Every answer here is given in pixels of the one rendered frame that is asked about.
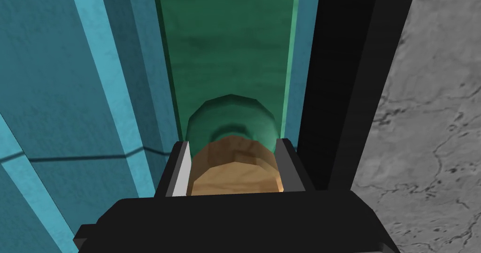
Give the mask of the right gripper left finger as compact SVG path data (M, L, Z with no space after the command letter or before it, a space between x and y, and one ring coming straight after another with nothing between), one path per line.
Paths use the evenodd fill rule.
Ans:
M176 142L167 160L154 197L186 196L191 167L192 158L189 142Z

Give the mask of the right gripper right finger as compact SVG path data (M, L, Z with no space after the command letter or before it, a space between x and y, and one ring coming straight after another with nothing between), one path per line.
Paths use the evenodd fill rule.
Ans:
M284 192L315 191L312 180L289 139L277 139L275 159Z

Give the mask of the green and tan door knob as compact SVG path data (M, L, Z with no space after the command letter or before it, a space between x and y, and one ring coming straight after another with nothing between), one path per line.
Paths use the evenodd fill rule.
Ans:
M204 102L186 130L192 155L186 194L282 192L278 138L273 114L256 99L229 94Z

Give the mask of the green door leaf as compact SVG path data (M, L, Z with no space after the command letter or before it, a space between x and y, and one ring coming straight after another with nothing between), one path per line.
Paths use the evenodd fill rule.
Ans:
M250 97L284 135L298 0L156 0L180 134L207 100Z

